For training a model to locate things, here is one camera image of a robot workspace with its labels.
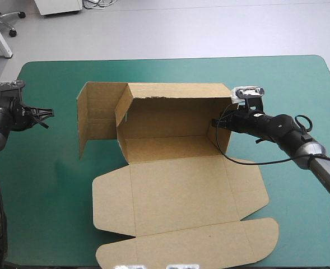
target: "open cardboard box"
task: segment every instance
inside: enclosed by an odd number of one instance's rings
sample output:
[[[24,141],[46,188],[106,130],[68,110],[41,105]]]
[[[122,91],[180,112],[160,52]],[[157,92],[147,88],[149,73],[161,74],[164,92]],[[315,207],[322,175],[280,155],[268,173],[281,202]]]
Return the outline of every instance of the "open cardboard box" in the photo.
[[[257,166],[227,161],[211,119],[230,104],[223,84],[88,82],[77,98],[80,155],[117,139],[129,165],[92,185],[94,225],[135,236],[102,245],[102,268],[253,263],[278,240],[273,219],[241,221],[268,203]],[[227,148],[230,132],[220,130]]]

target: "chair base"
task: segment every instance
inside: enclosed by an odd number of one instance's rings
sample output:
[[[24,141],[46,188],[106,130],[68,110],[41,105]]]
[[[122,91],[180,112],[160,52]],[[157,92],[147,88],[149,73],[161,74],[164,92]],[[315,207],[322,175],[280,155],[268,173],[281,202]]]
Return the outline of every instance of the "chair base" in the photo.
[[[9,12],[9,13],[4,13],[4,14],[0,13],[0,25],[9,29],[9,35],[12,38],[17,35],[17,32],[13,25],[5,22],[5,19],[7,17],[14,16],[14,15],[18,15],[19,18],[25,18],[25,16],[26,16],[25,13],[22,11],[14,11],[14,12]]]

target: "white cart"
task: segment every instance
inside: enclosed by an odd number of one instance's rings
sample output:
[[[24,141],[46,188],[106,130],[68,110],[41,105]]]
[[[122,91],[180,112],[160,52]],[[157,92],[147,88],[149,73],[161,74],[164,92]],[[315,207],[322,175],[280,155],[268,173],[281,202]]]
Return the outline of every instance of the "white cart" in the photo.
[[[41,15],[82,10],[82,0],[35,0]]]

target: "chair wheel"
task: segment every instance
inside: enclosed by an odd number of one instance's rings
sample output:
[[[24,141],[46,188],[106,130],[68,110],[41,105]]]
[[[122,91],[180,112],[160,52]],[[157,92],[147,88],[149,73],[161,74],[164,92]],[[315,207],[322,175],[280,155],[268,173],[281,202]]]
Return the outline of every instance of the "chair wheel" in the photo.
[[[19,14],[18,14],[18,17],[19,18],[25,18],[25,12],[20,12]]]
[[[11,38],[13,38],[17,35],[17,31],[16,30],[10,30],[9,35],[10,35]]]

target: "green mat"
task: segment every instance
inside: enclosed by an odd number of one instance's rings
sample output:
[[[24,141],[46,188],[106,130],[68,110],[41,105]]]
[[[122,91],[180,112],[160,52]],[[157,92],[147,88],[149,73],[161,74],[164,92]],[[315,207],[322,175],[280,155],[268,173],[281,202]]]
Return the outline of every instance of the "green mat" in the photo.
[[[92,224],[92,180],[126,161],[117,141],[90,141],[79,160],[76,96],[86,81],[223,82],[230,89],[261,85],[265,112],[309,116],[311,134],[330,156],[330,72],[317,56],[32,62],[18,78],[27,84],[25,103],[55,111],[48,130],[35,126],[13,132],[0,153],[8,261],[22,265],[94,266],[98,246],[126,238]],[[276,145],[254,141],[234,134],[229,155],[253,161],[286,157]],[[261,171],[270,203],[248,218],[275,218],[280,238],[275,251],[255,265],[329,266],[329,194],[294,163]]]

